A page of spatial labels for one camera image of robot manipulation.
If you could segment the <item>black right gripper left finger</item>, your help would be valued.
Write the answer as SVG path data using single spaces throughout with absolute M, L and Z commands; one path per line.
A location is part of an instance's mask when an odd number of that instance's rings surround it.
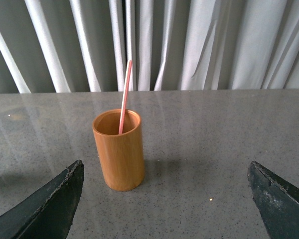
M 84 182 L 77 160 L 0 216 L 0 239 L 65 239 L 73 223 Z

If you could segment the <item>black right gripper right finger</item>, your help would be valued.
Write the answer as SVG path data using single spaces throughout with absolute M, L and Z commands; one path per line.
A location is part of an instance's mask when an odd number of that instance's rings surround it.
M 269 237 L 299 239 L 299 188 L 256 161 L 247 176 Z

